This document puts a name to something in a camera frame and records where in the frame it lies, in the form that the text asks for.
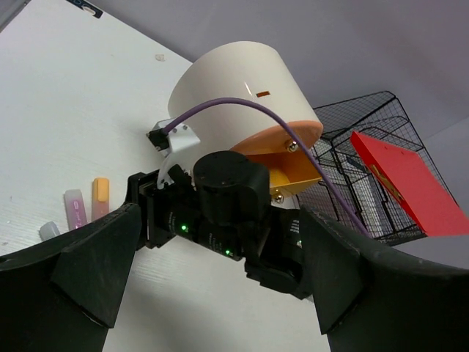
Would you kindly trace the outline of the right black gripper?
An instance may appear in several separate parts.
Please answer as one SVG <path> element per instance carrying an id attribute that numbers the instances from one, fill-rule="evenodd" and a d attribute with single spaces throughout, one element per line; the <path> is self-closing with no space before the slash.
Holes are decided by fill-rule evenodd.
<path id="1" fill-rule="evenodd" d="M 200 158 L 188 173 L 178 164 L 128 178 L 126 201 L 141 209 L 139 246 L 160 248 L 179 236 L 239 261 L 260 260 L 268 231 L 269 171 L 233 151 Z"/>

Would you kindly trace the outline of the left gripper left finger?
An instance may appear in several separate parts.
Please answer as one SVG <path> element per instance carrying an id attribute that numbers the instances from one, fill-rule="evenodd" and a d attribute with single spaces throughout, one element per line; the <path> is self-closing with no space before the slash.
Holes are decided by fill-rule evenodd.
<path id="1" fill-rule="evenodd" d="M 101 351 L 141 231 L 138 205 L 1 257 L 2 351 Z"/>

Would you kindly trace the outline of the cream round drawer box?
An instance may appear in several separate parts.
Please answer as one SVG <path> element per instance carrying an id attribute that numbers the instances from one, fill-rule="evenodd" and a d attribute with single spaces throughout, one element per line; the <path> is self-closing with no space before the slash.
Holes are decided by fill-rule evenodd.
<path id="1" fill-rule="evenodd" d="M 171 93 L 169 115 L 176 118 L 216 98 L 241 98 L 276 113 L 307 147 L 323 125 L 280 54 L 268 45 L 240 41 L 197 59 Z M 186 120 L 199 137 L 199 155 L 219 150 L 242 153 L 270 172 L 275 198 L 299 194 L 322 178 L 291 136 L 271 117 L 237 104 L 213 106 Z"/>

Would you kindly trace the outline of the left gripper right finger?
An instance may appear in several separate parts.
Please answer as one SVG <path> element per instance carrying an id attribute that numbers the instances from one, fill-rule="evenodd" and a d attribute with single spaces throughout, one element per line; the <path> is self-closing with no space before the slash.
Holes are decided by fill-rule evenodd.
<path id="1" fill-rule="evenodd" d="M 332 351 L 466 351 L 468 271 L 300 211 L 306 276 Z"/>

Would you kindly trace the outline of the pink highlighter pen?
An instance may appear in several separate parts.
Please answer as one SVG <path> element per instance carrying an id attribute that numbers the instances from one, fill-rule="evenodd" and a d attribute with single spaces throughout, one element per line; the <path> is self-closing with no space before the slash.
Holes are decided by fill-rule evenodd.
<path id="1" fill-rule="evenodd" d="M 83 195 L 79 189 L 67 190 L 64 193 L 64 206 L 69 231 L 88 224 Z"/>

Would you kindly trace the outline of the green highlighter pen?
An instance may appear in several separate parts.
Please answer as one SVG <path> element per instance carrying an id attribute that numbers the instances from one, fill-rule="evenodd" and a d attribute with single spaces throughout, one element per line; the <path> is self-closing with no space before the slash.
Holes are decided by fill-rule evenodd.
<path id="1" fill-rule="evenodd" d="M 39 236 L 42 242 L 49 241 L 52 238 L 58 237 L 61 235 L 59 228 L 53 221 L 45 223 L 39 229 Z"/>

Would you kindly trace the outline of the red paper folder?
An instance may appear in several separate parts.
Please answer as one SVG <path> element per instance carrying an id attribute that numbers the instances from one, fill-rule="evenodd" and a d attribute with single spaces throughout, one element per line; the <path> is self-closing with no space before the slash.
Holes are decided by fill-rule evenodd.
<path id="1" fill-rule="evenodd" d="M 468 217 L 418 153 L 356 131 L 350 142 L 366 167 L 425 235 L 468 234 Z"/>

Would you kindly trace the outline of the orange highlighter pen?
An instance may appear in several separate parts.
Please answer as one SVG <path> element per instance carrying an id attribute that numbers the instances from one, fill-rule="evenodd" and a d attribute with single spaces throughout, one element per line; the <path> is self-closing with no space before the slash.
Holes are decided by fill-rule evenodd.
<path id="1" fill-rule="evenodd" d="M 109 213 L 110 183 L 105 177 L 97 177 L 92 182 L 92 220 Z"/>

